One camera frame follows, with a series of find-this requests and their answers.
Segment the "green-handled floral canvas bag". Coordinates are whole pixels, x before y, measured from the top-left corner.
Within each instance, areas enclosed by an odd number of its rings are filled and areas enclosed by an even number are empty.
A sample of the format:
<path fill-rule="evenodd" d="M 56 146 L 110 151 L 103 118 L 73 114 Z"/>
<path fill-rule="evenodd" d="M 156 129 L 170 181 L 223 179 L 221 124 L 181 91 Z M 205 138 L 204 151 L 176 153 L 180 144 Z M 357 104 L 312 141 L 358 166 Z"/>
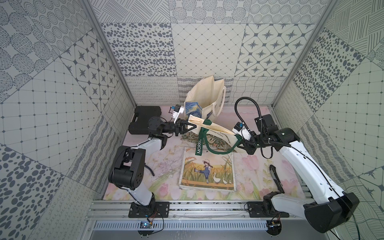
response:
<path fill-rule="evenodd" d="M 226 155 L 232 152 L 245 154 L 246 150 L 240 148 L 243 137 L 239 134 L 213 123 L 190 115 L 189 124 L 196 125 L 195 129 L 188 127 L 189 132 L 183 134 L 181 140 L 195 144 L 196 147 L 206 148 L 216 155 Z"/>

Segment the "starry night canvas bag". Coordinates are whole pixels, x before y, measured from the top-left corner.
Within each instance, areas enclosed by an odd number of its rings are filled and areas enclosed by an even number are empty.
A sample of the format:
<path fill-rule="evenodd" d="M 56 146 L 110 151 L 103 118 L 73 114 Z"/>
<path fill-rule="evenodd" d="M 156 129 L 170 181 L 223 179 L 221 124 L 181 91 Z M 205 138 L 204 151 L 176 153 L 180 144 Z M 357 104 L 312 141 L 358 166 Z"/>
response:
<path fill-rule="evenodd" d="M 225 80 L 213 76 L 200 80 L 187 94 L 184 102 L 186 117 L 214 121 L 222 112 L 227 87 Z"/>

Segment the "yellow-handled cartoon canvas bag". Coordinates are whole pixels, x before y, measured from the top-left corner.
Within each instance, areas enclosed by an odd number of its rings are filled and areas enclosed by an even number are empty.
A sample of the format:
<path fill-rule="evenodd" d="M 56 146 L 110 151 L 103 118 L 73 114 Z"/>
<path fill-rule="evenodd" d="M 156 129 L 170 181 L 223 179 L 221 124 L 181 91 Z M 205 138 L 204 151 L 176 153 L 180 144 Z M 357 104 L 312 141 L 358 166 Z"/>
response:
<path fill-rule="evenodd" d="M 233 154 L 216 155 L 186 147 L 179 179 L 181 189 L 235 192 L 236 177 Z"/>

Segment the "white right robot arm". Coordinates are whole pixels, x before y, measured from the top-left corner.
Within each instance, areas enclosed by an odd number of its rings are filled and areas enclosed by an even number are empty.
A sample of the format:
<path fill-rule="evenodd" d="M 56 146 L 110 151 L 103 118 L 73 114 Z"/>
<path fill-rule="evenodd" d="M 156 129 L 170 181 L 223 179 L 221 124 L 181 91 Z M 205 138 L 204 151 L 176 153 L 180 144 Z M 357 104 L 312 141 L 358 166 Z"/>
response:
<path fill-rule="evenodd" d="M 346 193 L 329 177 L 311 157 L 299 136 L 290 128 L 279 129 L 271 115 L 255 120 L 259 134 L 251 131 L 244 122 L 237 123 L 235 129 L 243 137 L 241 148 L 248 154 L 271 147 L 280 152 L 304 181 L 312 198 L 304 200 L 288 196 L 283 189 L 276 168 L 269 167 L 277 185 L 277 191 L 263 197 L 262 210 L 268 217 L 271 235 L 281 232 L 279 216 L 287 213 L 307 220 L 319 233 L 326 233 L 335 227 L 354 219 L 354 212 L 360 201 L 354 193 Z"/>

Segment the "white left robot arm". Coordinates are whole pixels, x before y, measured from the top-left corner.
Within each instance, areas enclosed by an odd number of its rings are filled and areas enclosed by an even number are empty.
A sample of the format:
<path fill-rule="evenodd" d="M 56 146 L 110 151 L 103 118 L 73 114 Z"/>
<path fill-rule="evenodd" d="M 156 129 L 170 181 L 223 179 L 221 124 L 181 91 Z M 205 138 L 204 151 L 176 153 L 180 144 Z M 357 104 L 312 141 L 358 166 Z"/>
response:
<path fill-rule="evenodd" d="M 146 158 L 166 146 L 168 140 L 166 133 L 178 136 L 196 128 L 197 125 L 187 120 L 164 122 L 160 117 L 152 117 L 148 122 L 148 140 L 133 147 L 118 148 L 108 175 L 109 183 L 127 191 L 134 198 L 136 206 L 154 210 L 156 206 L 154 194 L 141 185 Z"/>

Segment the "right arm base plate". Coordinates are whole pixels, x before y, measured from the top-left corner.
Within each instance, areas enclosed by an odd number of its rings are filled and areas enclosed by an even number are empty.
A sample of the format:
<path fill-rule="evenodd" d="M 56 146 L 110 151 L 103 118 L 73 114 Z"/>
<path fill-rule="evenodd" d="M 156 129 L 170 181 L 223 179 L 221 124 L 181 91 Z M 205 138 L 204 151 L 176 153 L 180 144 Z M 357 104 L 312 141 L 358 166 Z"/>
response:
<path fill-rule="evenodd" d="M 244 209 L 249 213 L 250 218 L 290 217 L 288 213 L 279 212 L 271 204 L 264 201 L 247 202 L 244 205 Z"/>

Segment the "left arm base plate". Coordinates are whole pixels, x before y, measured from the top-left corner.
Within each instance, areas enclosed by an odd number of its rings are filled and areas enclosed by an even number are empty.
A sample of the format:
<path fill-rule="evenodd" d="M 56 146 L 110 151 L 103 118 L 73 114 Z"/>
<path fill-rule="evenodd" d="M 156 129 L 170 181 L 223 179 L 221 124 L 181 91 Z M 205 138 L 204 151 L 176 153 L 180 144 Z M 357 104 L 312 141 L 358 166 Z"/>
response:
<path fill-rule="evenodd" d="M 169 216 L 170 202 L 155 202 L 151 207 L 132 203 L 129 218 L 167 218 Z"/>

